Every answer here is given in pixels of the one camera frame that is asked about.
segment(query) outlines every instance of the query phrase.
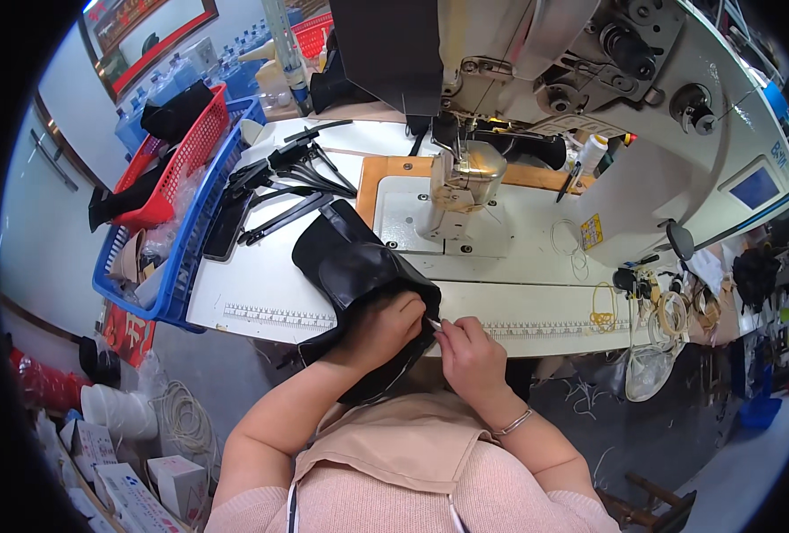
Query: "red plastic basket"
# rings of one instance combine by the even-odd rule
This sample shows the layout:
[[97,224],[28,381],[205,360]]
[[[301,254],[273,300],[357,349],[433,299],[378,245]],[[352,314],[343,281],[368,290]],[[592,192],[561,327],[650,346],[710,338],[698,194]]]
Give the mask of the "red plastic basket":
[[325,41],[324,33],[320,28],[330,26],[332,26],[332,13],[318,15],[291,27],[305,57],[313,59],[320,54]]
[[[175,214],[173,198],[181,169],[187,166],[187,172],[190,173],[202,166],[229,123],[226,99],[223,96],[225,90],[225,84],[211,88],[214,98],[179,144],[175,154],[169,160],[166,170],[163,171],[161,181],[157,183],[157,187],[151,193],[151,197],[146,200],[143,207],[123,213],[113,219],[114,226],[125,226],[133,235],[141,229],[154,228],[173,218]],[[119,194],[130,187],[143,173],[145,166],[157,157],[157,150],[163,144],[165,144],[164,141],[148,135],[137,150],[137,154],[131,159],[131,164],[128,165],[113,192]]]

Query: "pink sweater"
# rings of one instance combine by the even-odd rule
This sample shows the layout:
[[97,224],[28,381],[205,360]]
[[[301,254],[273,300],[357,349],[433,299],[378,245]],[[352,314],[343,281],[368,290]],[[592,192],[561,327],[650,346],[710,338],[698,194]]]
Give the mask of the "pink sweater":
[[[288,490],[247,490],[211,513],[205,533],[283,533]],[[453,503],[471,533],[618,533],[601,502],[546,494],[528,469],[489,442],[474,445]],[[388,485],[345,465],[315,466],[297,489],[300,531],[455,533],[447,496]]]

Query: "woman's left hand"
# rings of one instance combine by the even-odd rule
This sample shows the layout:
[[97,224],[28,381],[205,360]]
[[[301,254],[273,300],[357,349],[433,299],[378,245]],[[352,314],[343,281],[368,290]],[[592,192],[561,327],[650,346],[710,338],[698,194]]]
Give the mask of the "woman's left hand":
[[400,293],[370,304],[342,342],[324,357],[364,376],[383,366],[421,333],[426,306],[418,293]]

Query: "phone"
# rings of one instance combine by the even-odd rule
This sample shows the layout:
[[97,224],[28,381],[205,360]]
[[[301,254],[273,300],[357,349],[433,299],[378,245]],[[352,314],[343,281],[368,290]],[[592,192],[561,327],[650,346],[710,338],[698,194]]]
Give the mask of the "phone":
[[230,199],[220,206],[208,232],[208,237],[205,239],[203,257],[213,261],[229,261],[254,196],[244,195],[240,198]]

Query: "woman's arm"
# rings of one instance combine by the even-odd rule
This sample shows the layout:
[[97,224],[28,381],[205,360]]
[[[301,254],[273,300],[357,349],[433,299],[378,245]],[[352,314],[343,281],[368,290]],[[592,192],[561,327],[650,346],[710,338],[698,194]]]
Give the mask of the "woman's arm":
[[[528,404],[504,379],[507,352],[483,331],[474,316],[453,324],[442,321],[436,334],[442,370],[448,383],[498,432],[522,416]],[[510,434],[500,437],[505,449],[534,475],[545,492],[569,490],[598,501],[584,457],[549,421],[531,414]]]
[[423,314],[416,293],[372,304],[338,347],[253,405],[226,440],[214,507],[249,489],[288,488],[291,457],[326,411],[415,338]]

